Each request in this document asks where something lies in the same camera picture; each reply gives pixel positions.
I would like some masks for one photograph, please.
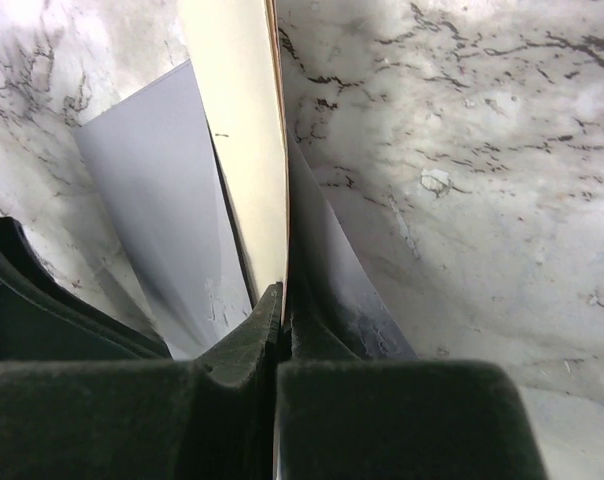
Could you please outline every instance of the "beige paper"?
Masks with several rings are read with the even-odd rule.
[[[181,0],[179,13],[227,186],[253,301],[285,282],[288,174],[271,0]]]

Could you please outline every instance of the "gray paper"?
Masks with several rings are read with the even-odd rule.
[[[251,305],[190,63],[74,135],[159,334],[199,356]]]
[[[415,359],[291,135],[288,145],[292,231],[331,327],[361,358]]]

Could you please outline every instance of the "beige folder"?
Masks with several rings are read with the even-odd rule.
[[[253,302],[286,284],[284,102],[271,0],[181,0],[179,12],[237,225]]]

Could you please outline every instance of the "white marble table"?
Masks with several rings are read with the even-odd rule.
[[[186,58],[172,1],[0,1],[0,215],[149,331],[69,129]],[[604,479],[604,0],[280,0],[287,117],[424,358],[499,363]]]

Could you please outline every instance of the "marble surface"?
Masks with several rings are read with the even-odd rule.
[[[0,1],[0,215],[151,331],[70,128],[186,58],[172,1]],[[502,365],[604,479],[604,0],[279,0],[287,118],[424,358]]]

